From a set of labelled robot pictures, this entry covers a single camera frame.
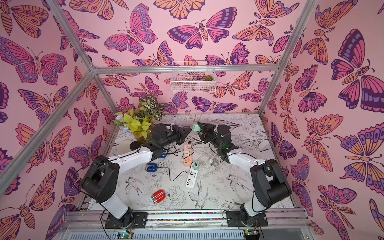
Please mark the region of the orange power strip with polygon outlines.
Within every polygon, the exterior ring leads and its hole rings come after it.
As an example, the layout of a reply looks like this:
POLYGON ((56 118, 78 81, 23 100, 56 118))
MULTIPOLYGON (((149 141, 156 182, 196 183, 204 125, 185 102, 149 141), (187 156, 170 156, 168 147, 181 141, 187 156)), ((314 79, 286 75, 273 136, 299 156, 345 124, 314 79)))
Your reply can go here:
POLYGON ((185 167, 189 167, 191 165, 193 152, 194 152, 193 148, 191 151, 184 150, 184 155, 182 159, 185 167))

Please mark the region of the white power strip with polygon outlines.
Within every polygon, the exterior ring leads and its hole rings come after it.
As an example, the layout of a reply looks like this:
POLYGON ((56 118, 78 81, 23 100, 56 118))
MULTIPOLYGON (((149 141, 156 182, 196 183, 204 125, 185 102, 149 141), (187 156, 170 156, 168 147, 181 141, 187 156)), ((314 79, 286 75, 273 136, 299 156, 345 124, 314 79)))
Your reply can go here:
POLYGON ((195 170, 192 168, 191 172, 188 174, 188 178, 186 181, 186 188, 193 189, 196 184, 197 176, 198 176, 198 170, 195 170))

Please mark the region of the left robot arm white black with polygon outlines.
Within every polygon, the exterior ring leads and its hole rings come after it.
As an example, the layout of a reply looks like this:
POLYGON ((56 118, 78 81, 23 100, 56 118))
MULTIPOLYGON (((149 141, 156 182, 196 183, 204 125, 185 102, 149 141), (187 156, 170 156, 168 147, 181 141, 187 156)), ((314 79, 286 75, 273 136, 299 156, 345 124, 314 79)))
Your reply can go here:
POLYGON ((155 125, 151 138, 137 150, 115 157, 96 157, 82 180, 81 189, 110 213, 117 227, 131 227, 132 210, 116 193, 120 175, 156 160, 170 144, 182 145, 191 131, 190 127, 155 125))

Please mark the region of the green charger adapter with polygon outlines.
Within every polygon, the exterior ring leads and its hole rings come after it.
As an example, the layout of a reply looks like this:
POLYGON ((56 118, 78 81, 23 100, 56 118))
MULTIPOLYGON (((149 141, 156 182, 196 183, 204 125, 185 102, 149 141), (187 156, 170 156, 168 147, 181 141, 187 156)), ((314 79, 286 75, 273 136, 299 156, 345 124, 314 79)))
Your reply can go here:
POLYGON ((194 132, 200 132, 201 131, 201 127, 198 124, 194 124, 193 129, 194 129, 194 132))
POLYGON ((193 169, 195 171, 198 171, 199 170, 199 167, 200 167, 200 163, 199 162, 193 162, 193 165, 192 165, 193 169))

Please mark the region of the pink USB charger adapter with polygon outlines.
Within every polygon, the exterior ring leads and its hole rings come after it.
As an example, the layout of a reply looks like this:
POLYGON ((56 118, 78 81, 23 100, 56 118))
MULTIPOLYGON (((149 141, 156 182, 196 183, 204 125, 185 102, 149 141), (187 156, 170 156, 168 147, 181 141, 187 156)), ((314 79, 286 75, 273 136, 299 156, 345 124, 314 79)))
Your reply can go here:
POLYGON ((184 143, 184 150, 185 151, 191 151, 192 145, 190 143, 184 143))

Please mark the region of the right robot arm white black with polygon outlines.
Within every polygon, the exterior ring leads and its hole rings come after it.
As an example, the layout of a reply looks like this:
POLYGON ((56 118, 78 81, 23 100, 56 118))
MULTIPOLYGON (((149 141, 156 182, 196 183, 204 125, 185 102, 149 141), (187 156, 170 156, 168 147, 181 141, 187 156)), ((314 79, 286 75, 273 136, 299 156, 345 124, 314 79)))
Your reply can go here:
POLYGON ((230 126, 196 123, 194 131, 202 142, 216 148, 216 153, 223 162, 250 172, 253 191, 252 198, 240 206, 243 225, 255 225, 258 215, 292 194, 279 163, 274 159, 263 160, 242 152, 232 143, 230 126))

